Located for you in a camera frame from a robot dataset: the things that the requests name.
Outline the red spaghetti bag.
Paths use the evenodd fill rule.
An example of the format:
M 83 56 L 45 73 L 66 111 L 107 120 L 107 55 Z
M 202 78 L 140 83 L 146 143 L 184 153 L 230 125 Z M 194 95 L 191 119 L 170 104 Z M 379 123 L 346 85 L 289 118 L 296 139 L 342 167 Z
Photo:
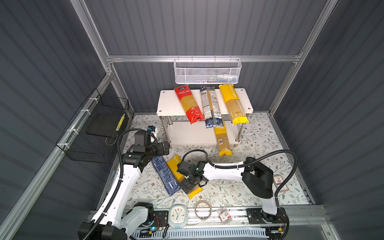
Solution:
M 176 87 L 174 91 L 191 125 L 205 120 L 204 115 L 188 85 Z

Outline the white alarm clock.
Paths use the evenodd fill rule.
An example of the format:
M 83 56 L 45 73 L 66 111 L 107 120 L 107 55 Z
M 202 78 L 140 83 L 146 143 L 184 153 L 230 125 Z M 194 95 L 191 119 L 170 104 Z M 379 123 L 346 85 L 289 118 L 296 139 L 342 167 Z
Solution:
M 185 205 L 172 205 L 169 209 L 168 224 L 173 229 L 184 228 L 189 220 L 189 211 Z

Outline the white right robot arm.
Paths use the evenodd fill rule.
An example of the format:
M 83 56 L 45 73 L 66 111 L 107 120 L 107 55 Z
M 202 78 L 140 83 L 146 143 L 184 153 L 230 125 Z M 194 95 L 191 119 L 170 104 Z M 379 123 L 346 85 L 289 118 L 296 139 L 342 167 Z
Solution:
M 199 161 L 195 165 L 181 161 L 177 165 L 177 172 L 186 177 L 187 184 L 192 185 L 213 180 L 242 182 L 261 200 L 261 216 L 266 223 L 279 218 L 278 203 L 273 189 L 274 173 L 252 157 L 248 157 L 245 162 L 235 164 L 210 164 L 208 161 Z

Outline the blue pasta box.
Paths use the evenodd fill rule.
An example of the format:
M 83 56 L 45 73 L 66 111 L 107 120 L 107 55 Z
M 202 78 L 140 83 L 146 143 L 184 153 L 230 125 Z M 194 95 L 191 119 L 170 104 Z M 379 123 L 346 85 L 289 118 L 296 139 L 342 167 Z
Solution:
M 179 181 L 170 170 L 165 159 L 162 156 L 155 156 L 152 158 L 151 162 L 162 180 L 167 193 L 170 196 L 177 193 L 181 189 Z

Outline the dark blue clear spaghetti bag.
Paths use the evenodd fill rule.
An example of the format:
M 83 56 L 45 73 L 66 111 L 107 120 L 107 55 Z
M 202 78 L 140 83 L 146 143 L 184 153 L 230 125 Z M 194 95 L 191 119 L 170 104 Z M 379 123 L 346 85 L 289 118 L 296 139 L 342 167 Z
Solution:
M 206 128 L 223 129 L 225 126 L 215 88 L 202 86 L 200 94 Z

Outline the small clear packet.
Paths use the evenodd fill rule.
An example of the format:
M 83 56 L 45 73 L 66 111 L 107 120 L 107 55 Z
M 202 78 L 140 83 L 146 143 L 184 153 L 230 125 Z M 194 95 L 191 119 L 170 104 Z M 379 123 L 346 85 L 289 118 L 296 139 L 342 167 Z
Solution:
M 223 225 L 226 225 L 232 221 L 232 216 L 230 215 L 226 207 L 222 207 L 216 210 L 218 213 L 219 219 Z

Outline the yellow Pastatime bag front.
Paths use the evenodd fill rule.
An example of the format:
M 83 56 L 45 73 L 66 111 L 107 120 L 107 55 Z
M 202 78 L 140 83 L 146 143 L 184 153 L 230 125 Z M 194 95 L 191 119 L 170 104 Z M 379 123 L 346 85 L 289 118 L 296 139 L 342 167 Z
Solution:
M 181 158 L 179 155 L 175 155 L 171 160 L 167 161 L 167 165 L 178 180 L 180 187 L 182 188 L 183 192 L 189 196 L 190 199 L 192 199 L 195 195 L 199 194 L 203 191 L 203 188 L 199 187 L 199 185 L 196 185 L 193 188 L 188 188 L 186 186 L 187 182 L 183 181 L 186 179 L 185 176 L 177 172 L 178 164 L 181 162 Z

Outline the yellow Pastatime spaghetti bag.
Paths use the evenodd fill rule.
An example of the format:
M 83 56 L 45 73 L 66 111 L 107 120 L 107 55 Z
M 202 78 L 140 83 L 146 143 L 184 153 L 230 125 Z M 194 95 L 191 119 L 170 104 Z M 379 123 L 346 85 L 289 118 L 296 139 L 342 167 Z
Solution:
M 229 111 L 233 125 L 245 124 L 250 121 L 233 84 L 219 85 L 223 100 Z

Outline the white two-tier shelf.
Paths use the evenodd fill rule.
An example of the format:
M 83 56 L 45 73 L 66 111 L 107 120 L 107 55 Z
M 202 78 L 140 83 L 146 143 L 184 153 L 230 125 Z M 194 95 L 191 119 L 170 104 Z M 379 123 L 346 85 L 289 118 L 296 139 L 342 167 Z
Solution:
M 235 89 L 241 101 L 247 117 L 253 113 L 254 109 L 244 88 Z M 202 109 L 202 101 L 200 90 L 191 90 L 199 107 Z M 223 100 L 220 89 L 216 89 L 219 108 L 223 117 L 229 116 L 226 104 Z M 186 117 L 185 111 L 174 90 L 162 90 L 160 92 L 157 115 L 161 118 L 164 126 L 164 132 L 167 141 L 171 145 L 216 145 L 216 135 L 212 129 L 206 129 L 205 122 L 199 121 L 190 124 L 188 118 L 186 121 L 173 121 L 171 117 L 182 116 Z M 225 121 L 227 136 L 230 144 L 237 145 L 241 142 L 242 132 L 240 129 L 244 125 L 233 125 L 230 120 Z

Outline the small card box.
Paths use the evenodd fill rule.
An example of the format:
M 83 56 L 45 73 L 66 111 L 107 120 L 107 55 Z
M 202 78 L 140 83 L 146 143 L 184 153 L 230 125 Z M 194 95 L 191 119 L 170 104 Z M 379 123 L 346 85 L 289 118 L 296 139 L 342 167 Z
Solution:
M 273 178 L 274 178 L 274 186 L 276 189 L 280 187 L 285 180 L 282 175 L 274 175 Z M 282 193 L 287 191 L 289 191 L 289 188 L 287 187 L 287 185 L 284 185 L 280 190 L 280 192 Z

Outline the clear tape roll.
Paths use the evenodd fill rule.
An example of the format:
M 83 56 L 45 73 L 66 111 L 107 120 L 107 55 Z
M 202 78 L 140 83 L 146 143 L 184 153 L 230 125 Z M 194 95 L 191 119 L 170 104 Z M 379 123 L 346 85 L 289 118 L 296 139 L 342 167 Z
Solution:
M 206 200 L 198 201 L 194 207 L 195 216 L 200 221 L 209 220 L 212 216 L 212 212 L 213 212 L 212 206 Z

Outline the yellow spaghetti bag with barcode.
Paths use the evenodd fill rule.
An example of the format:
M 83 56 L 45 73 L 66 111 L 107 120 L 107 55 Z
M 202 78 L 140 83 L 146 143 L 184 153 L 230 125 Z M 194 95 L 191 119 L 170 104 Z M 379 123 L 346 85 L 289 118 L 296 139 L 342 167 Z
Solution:
M 224 126 L 223 128 L 214 128 L 216 140 L 217 140 L 217 146 L 219 149 L 219 156 L 220 157 L 222 157 L 223 155 L 232 156 L 233 153 L 229 143 L 225 122 L 223 122 L 223 126 Z

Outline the yellow marker in basket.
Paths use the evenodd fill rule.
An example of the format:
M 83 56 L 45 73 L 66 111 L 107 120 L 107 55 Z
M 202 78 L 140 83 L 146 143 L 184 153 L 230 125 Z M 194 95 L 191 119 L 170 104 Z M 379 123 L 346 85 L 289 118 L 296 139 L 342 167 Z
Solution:
M 126 114 L 123 114 L 121 116 L 121 118 L 120 118 L 120 120 L 119 120 L 119 122 L 117 124 L 117 127 L 116 127 L 116 132 L 118 132 L 120 130 L 120 128 L 121 128 L 121 126 L 122 126 L 122 124 L 123 124 L 123 122 L 125 120 L 125 116 L 126 116 Z

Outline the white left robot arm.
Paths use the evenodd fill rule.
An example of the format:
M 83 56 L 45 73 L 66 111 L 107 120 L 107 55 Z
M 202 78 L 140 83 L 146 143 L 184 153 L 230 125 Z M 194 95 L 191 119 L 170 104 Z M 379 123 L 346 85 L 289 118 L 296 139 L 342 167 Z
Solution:
M 81 223 L 78 230 L 80 240 L 127 240 L 141 224 L 153 219 L 153 206 L 148 203 L 139 203 L 125 217 L 122 215 L 144 167 L 153 157 L 168 155 L 170 143 L 150 144 L 148 147 L 138 145 L 138 148 L 139 152 L 127 152 L 124 157 L 117 147 L 119 175 L 92 220 Z

